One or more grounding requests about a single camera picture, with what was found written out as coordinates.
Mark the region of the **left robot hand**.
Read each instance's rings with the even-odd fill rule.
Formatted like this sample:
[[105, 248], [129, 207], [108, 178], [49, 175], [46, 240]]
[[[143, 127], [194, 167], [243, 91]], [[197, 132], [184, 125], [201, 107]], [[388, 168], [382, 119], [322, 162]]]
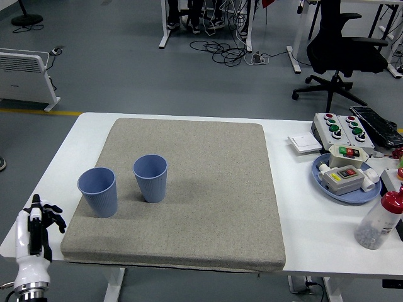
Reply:
[[48, 267], [52, 262], [52, 249], [47, 228], [56, 224], [60, 233], [67, 227], [62, 209], [34, 194], [31, 204], [23, 208], [16, 218], [16, 262], [18, 274], [14, 290], [19, 293], [34, 288], [47, 288], [50, 284]]

